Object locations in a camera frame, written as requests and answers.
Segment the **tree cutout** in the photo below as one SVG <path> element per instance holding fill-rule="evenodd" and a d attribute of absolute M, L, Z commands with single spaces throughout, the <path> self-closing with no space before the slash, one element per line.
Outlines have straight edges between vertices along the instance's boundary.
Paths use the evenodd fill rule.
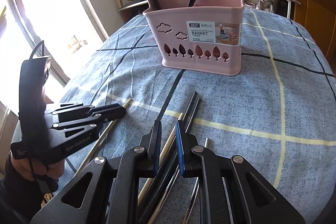
<path fill-rule="evenodd" d="M 168 53 L 168 56 L 170 56 L 170 54 L 171 54 L 171 50 L 170 50 L 170 48 L 168 47 L 168 45 L 167 44 L 165 44 L 165 52 L 166 53 Z"/>
<path fill-rule="evenodd" d="M 224 62 L 226 62 L 226 60 L 229 59 L 229 55 L 227 54 L 227 52 L 223 53 L 223 59 L 224 59 Z"/>
<path fill-rule="evenodd" d="M 201 59 L 201 56 L 203 55 L 203 51 L 200 46 L 196 46 L 195 48 L 196 55 L 198 56 L 198 59 Z"/>
<path fill-rule="evenodd" d="M 180 53 L 183 54 L 183 57 L 185 57 L 185 54 L 186 54 L 186 52 L 185 52 L 185 48 L 180 44 L 180 46 L 179 46 L 178 49 L 180 50 Z"/>
<path fill-rule="evenodd" d="M 190 58 L 193 58 L 194 52 L 191 49 L 188 50 L 188 54 L 190 55 Z"/>
<path fill-rule="evenodd" d="M 217 46 L 213 49 L 212 54 L 216 58 L 216 61 L 218 61 L 218 58 L 220 58 L 221 56 L 221 52 L 219 51 L 219 48 Z"/>
<path fill-rule="evenodd" d="M 205 51 L 205 56 L 207 57 L 207 60 L 210 60 L 209 57 L 211 57 L 211 53 L 209 51 Z"/>
<path fill-rule="evenodd" d="M 175 54 L 175 56 L 177 56 L 179 52 L 177 51 L 177 49 L 173 48 L 173 53 Z"/>

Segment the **hand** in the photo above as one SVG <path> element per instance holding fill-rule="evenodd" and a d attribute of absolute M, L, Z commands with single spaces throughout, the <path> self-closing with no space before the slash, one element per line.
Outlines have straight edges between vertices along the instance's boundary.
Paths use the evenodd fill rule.
<path fill-rule="evenodd" d="M 16 160 L 12 155 L 10 158 L 13 167 L 21 176 L 27 180 L 34 181 L 28 159 Z M 31 163 L 33 164 L 34 173 L 36 175 L 47 175 L 50 178 L 58 179 L 64 174 L 64 160 L 56 164 L 48 165 L 48 168 L 37 159 L 31 159 Z"/>

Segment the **pink chopstick basket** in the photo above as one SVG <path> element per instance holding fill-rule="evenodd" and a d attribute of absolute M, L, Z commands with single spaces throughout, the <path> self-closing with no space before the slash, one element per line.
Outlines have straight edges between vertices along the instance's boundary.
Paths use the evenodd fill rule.
<path fill-rule="evenodd" d="M 143 12 L 165 67 L 237 75 L 241 69 L 243 0 L 151 0 Z"/>

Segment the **plastic bag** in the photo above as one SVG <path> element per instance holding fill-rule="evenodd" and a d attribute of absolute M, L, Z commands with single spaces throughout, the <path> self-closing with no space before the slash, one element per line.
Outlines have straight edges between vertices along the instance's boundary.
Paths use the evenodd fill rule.
<path fill-rule="evenodd" d="M 258 0 L 256 9 L 275 13 L 276 1 L 277 0 Z"/>

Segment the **wooden chopstick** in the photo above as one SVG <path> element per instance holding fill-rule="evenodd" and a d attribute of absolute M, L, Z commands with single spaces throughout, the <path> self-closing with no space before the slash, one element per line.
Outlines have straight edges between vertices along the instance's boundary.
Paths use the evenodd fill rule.
<path fill-rule="evenodd" d="M 127 108 L 127 106 L 129 105 L 129 103 L 131 102 L 131 98 L 129 98 L 126 103 L 123 105 L 124 108 Z M 83 162 L 81 163 L 80 167 L 77 169 L 77 172 L 75 173 L 74 176 L 76 176 L 81 170 L 83 170 L 83 168 L 89 163 L 90 159 L 92 158 L 93 154 L 96 152 L 97 148 L 101 145 L 101 143 L 104 141 L 105 137 L 107 136 L 107 134 L 109 133 L 109 131 L 112 129 L 112 127 L 115 125 L 115 123 L 117 122 L 118 119 L 113 120 L 109 123 L 109 125 L 105 128 L 105 130 L 103 131 L 103 133 L 99 136 L 98 140 L 96 141 L 96 143 L 94 144 L 94 146 L 91 148 L 90 152 L 88 153 L 88 155 L 85 157 L 85 159 L 83 160 Z"/>
<path fill-rule="evenodd" d="M 188 117 L 188 114 L 189 112 L 191 111 L 191 108 L 192 108 L 192 105 L 193 105 L 193 102 L 195 100 L 197 96 L 197 92 L 194 92 L 193 93 L 193 96 L 191 97 L 191 100 L 188 104 L 188 107 L 184 113 L 184 116 L 182 118 L 182 121 L 185 122 L 187 117 Z M 173 141 L 172 141 L 172 144 L 170 145 L 170 147 L 168 147 L 168 151 L 167 151 L 167 155 L 166 157 L 164 158 L 161 158 L 160 157 L 160 160 L 162 159 L 161 161 L 161 164 L 160 164 L 160 168 L 157 172 L 157 177 L 160 177 L 161 175 L 164 174 L 164 171 L 168 168 L 166 165 L 168 164 L 169 162 L 169 158 L 168 158 L 168 155 L 171 155 L 172 152 L 175 150 L 176 148 L 176 142 L 175 142 L 175 135 L 173 135 Z M 153 191 L 155 191 L 156 187 L 157 187 L 157 184 L 158 184 L 158 179 L 154 178 L 152 181 L 149 181 L 148 184 L 149 184 L 149 188 L 146 190 L 146 191 L 143 191 L 143 195 L 140 197 L 141 199 L 138 199 L 138 210 L 139 211 L 142 211 L 144 209 L 144 204 L 147 203 L 148 199 L 149 199 L 149 196 L 153 195 Z"/>
<path fill-rule="evenodd" d="M 178 120 L 182 120 L 183 118 L 183 112 L 181 112 Z M 173 130 L 171 131 L 166 143 L 165 143 L 165 146 L 163 147 L 162 151 L 161 151 L 161 154 L 160 154 L 160 158 L 159 158 L 159 166 L 162 164 L 164 158 L 166 157 L 167 155 L 167 152 L 171 146 L 171 144 L 173 143 L 173 140 L 174 140 L 174 137 L 175 137 L 175 126 L 173 128 Z M 143 188 L 141 189 L 139 195 L 138 195 L 138 205 L 141 203 L 141 201 L 143 200 L 144 196 L 146 195 L 149 187 L 151 186 L 152 182 L 153 182 L 153 178 L 148 178 L 143 186 Z"/>

